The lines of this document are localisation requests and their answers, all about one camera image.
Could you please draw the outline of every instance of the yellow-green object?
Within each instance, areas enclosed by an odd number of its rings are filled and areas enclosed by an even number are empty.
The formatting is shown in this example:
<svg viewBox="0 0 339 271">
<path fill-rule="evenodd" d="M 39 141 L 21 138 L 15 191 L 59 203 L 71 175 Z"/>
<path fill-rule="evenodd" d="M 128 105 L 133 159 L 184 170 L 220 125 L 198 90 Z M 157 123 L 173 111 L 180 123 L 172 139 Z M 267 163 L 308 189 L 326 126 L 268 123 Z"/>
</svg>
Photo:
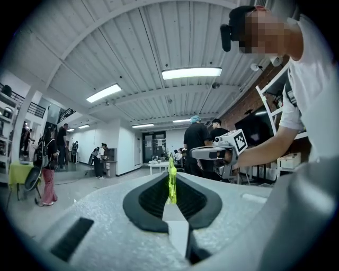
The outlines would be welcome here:
<svg viewBox="0 0 339 271">
<path fill-rule="evenodd" d="M 10 189 L 16 187 L 16 184 L 25 184 L 26 178 L 33 168 L 33 163 L 23 165 L 19 161 L 14 161 L 10 164 L 10 171 L 8 174 L 8 186 Z"/>
<path fill-rule="evenodd" d="M 168 166 L 168 197 L 172 204 L 176 204 L 176 168 L 174 167 L 173 157 L 169 158 Z"/>
</svg>

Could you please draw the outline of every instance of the pink pants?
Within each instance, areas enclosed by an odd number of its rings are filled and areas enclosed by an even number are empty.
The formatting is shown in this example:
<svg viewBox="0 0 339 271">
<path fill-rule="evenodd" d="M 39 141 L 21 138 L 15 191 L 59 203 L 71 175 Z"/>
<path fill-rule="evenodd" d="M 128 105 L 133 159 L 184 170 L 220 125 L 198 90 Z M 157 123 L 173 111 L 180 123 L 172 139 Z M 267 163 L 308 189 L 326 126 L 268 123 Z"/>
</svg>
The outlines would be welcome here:
<svg viewBox="0 0 339 271">
<path fill-rule="evenodd" d="M 58 197 L 54 191 L 54 170 L 42 169 L 42 176 L 44 179 L 44 191 L 42 202 L 50 204 L 52 201 L 57 201 Z"/>
</svg>

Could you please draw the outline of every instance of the black screen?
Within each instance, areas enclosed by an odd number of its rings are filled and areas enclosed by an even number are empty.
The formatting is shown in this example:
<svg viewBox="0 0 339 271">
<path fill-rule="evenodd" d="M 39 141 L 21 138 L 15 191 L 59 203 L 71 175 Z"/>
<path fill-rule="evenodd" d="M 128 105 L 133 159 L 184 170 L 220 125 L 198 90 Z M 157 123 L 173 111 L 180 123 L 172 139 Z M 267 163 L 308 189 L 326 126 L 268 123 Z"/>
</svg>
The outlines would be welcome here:
<svg viewBox="0 0 339 271">
<path fill-rule="evenodd" d="M 243 130 L 248 146 L 257 146 L 273 136 L 265 106 L 237 122 L 235 128 Z"/>
</svg>

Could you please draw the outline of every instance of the yellow table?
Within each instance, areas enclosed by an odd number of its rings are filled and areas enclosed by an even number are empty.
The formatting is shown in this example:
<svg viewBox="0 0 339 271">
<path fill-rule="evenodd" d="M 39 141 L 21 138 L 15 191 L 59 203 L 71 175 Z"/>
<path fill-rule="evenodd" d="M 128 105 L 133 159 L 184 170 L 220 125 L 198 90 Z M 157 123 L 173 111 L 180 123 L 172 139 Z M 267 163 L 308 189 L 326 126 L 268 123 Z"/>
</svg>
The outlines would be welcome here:
<svg viewBox="0 0 339 271">
<path fill-rule="evenodd" d="M 21 164 L 19 161 L 14 161 L 10 164 L 10 171 L 8 173 L 8 186 L 10 190 L 16 185 L 16 195 L 19 200 L 19 185 L 25 184 L 27 176 L 33 168 L 33 163 L 29 162 L 28 165 Z"/>
</svg>

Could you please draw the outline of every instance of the doorway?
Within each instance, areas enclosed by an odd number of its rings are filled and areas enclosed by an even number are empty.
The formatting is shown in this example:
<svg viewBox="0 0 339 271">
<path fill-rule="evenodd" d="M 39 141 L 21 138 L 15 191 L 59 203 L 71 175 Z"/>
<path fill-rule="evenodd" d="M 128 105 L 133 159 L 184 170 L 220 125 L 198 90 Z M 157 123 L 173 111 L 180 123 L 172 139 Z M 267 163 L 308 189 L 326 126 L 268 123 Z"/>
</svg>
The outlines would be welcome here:
<svg viewBox="0 0 339 271">
<path fill-rule="evenodd" d="M 142 134 L 142 162 L 148 163 L 166 153 L 166 132 L 149 132 Z"/>
<path fill-rule="evenodd" d="M 135 143 L 134 143 L 134 165 L 140 165 L 140 137 L 135 135 Z"/>
</svg>

